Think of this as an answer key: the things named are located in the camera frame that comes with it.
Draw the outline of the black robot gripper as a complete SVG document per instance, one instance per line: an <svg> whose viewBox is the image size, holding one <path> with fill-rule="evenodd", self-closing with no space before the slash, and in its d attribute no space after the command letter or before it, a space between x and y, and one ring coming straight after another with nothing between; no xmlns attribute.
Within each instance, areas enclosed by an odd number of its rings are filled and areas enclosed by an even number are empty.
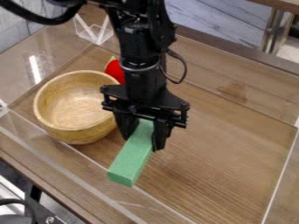
<svg viewBox="0 0 299 224"><path fill-rule="evenodd" d="M173 127L186 127L189 103L169 91L160 69L125 72L125 83L105 84L100 93L102 109L114 113L116 126L125 140L136 130L137 118L153 121L153 151L164 148Z"/></svg>

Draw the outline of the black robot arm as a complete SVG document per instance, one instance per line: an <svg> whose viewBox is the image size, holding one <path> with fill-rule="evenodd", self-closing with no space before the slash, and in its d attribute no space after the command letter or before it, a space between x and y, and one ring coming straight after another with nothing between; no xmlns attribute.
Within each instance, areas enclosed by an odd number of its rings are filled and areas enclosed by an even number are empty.
<svg viewBox="0 0 299 224"><path fill-rule="evenodd" d="M0 0L0 7L19 18L41 25L67 22L81 7L94 2L108 16L120 47L118 64L125 74L122 84L98 89L102 109L112 112L116 126L128 139L140 120L153 123L149 144L158 151L174 127L186 126L189 103L170 93L165 57L181 56L169 49L176 41L176 25L169 19L164 0L45 0L65 9L57 17L43 17L13 0Z"/></svg>

